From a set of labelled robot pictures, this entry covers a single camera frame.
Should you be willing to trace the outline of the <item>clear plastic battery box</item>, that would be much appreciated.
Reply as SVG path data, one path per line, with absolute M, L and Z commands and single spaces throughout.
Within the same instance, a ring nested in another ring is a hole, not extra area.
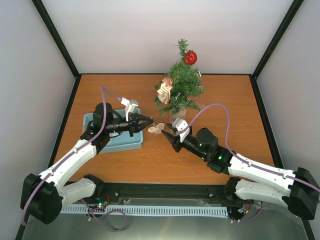
M 178 115 L 175 114 L 175 115 L 170 115 L 170 123 L 172 124 L 177 118 L 178 118 Z

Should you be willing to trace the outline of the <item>beige wooden heart ornament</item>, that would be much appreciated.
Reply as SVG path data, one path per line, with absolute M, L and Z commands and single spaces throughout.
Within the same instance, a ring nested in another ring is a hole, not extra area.
M 162 130 L 164 129 L 165 127 L 165 123 L 164 122 L 159 122 L 157 124 L 153 124 L 152 126 L 150 126 L 147 131 L 149 133 L 152 133 L 152 134 L 160 134 L 162 132 Z

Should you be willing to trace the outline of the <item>snowman ornament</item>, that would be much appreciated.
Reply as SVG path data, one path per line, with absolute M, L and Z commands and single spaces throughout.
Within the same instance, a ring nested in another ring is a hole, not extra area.
M 158 99 L 165 105 L 167 105 L 170 101 L 172 88 L 173 88 L 173 79 L 170 76 L 165 76 L 161 80 L 160 87 L 157 90 Z

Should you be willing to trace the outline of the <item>small green christmas tree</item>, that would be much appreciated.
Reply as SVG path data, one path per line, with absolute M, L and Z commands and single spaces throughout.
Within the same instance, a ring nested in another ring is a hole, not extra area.
M 154 102 L 160 115 L 177 115 L 183 110 L 200 111 L 198 98 L 205 92 L 202 73 L 195 66 L 198 56 L 189 49 L 188 41 L 177 41 L 179 59 L 154 85 Z

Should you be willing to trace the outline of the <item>red ball ornament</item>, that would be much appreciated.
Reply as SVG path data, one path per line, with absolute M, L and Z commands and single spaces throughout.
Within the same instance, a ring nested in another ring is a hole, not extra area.
M 185 52 L 183 59 L 184 59 L 184 62 L 185 62 L 187 65 L 192 66 L 192 65 L 194 65 L 194 64 L 197 62 L 198 56 L 197 56 L 197 54 L 196 54 L 194 51 L 188 50 L 188 51 Z

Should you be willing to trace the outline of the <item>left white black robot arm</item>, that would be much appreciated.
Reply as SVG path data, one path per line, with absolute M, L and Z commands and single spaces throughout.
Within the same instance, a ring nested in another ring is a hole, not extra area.
M 127 132 L 130 137 L 154 122 L 134 109 L 124 115 L 109 103 L 99 103 L 92 120 L 75 146 L 54 165 L 38 175 L 29 174 L 23 181 L 20 208 L 44 224 L 52 223 L 64 207 L 81 199 L 99 201 L 104 195 L 104 182 L 87 174 L 68 184 L 69 179 L 89 160 L 99 154 L 111 140 L 111 134 Z

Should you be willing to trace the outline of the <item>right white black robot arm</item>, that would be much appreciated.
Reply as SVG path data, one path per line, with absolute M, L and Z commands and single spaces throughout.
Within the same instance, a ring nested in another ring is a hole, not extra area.
M 219 145 L 218 138 L 206 127 L 196 135 L 188 128 L 183 133 L 162 131 L 175 152 L 181 149 L 202 159 L 214 172 L 229 175 L 226 197 L 233 201 L 257 200 L 287 208 L 292 214 L 314 220 L 320 198 L 320 187 L 305 168 L 297 170 L 269 166 Z

